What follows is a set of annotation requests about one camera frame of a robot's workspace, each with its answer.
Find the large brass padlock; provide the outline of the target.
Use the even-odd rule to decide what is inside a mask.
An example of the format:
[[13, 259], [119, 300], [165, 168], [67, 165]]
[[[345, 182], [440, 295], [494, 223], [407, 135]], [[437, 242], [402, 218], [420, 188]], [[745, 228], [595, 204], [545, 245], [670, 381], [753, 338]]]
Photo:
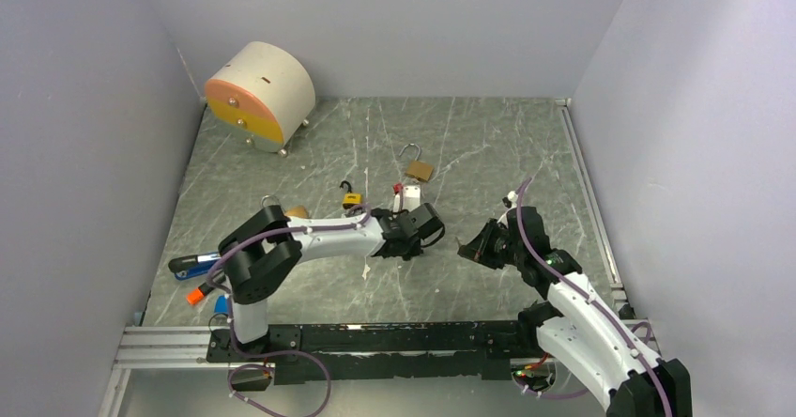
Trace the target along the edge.
[[406, 168], [405, 175], [408, 178], [415, 179], [416, 181], [421, 183], [429, 182], [433, 176], [435, 167], [432, 164], [421, 160], [422, 149], [419, 145], [414, 143], [404, 145], [399, 151], [398, 156], [401, 157], [409, 149], [415, 150], [415, 158], [409, 163], [408, 167]]

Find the small brass padlock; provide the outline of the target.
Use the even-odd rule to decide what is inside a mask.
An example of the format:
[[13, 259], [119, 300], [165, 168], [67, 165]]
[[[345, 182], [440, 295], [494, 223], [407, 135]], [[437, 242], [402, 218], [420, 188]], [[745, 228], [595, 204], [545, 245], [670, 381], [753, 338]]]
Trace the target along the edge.
[[266, 194], [260, 200], [260, 206], [265, 209], [267, 207], [277, 207], [279, 208], [286, 217], [289, 218], [300, 218], [300, 219], [309, 219], [310, 214], [309, 211], [302, 205], [293, 206], [293, 207], [285, 207], [282, 205], [280, 199], [276, 195]]

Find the yellow padlock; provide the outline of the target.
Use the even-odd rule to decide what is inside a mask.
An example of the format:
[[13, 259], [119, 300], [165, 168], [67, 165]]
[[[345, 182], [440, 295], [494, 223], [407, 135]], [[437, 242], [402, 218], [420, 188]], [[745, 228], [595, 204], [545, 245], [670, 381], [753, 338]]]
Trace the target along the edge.
[[355, 206], [361, 205], [363, 202], [362, 195], [360, 193], [355, 193], [353, 191], [352, 184], [347, 181], [343, 180], [339, 184], [339, 188], [344, 191], [344, 196], [342, 199], [342, 208], [345, 210], [352, 209]]

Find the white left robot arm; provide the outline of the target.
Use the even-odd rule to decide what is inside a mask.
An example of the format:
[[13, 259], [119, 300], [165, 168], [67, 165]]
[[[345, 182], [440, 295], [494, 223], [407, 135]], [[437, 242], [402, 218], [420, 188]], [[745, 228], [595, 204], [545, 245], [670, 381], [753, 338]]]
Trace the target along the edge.
[[335, 219], [288, 216], [279, 205], [260, 208], [222, 239], [207, 277], [230, 298], [233, 351], [246, 361], [267, 352], [268, 299], [297, 265], [347, 255], [407, 261], [444, 231], [429, 203], [401, 211], [357, 205], [353, 215]]

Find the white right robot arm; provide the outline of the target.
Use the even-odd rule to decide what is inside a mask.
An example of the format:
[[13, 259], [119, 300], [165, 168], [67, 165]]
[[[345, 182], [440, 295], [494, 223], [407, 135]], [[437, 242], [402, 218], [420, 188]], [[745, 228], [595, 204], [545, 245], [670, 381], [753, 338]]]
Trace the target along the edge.
[[529, 356], [552, 356], [601, 404], [607, 416], [690, 416], [691, 377], [621, 322], [577, 261], [555, 249], [534, 207], [490, 219], [457, 254], [492, 270], [516, 268], [542, 301], [522, 311], [515, 334]]

